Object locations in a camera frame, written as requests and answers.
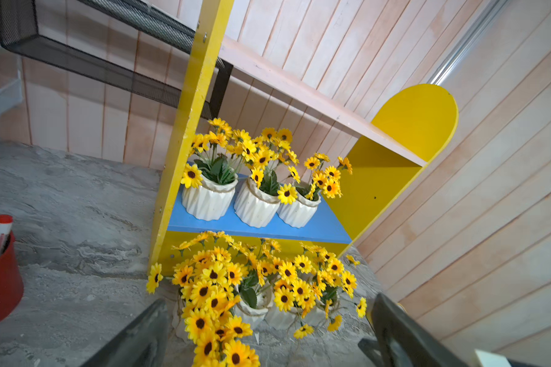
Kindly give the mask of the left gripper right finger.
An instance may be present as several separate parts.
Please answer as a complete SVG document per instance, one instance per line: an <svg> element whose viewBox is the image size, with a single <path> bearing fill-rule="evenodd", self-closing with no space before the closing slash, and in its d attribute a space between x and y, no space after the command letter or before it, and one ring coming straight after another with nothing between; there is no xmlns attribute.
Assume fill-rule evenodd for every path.
<svg viewBox="0 0 551 367"><path fill-rule="evenodd" d="M360 350L375 366L465 366L383 293L367 312L376 338L363 338Z"/></svg>

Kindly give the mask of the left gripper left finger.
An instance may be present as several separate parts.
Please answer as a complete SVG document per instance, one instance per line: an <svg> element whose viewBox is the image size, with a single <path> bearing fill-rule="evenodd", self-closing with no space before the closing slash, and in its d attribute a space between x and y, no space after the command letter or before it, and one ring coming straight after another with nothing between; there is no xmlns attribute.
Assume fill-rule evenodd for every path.
<svg viewBox="0 0 551 367"><path fill-rule="evenodd" d="M158 299L82 366L162 366L169 327L167 305Z"/></svg>

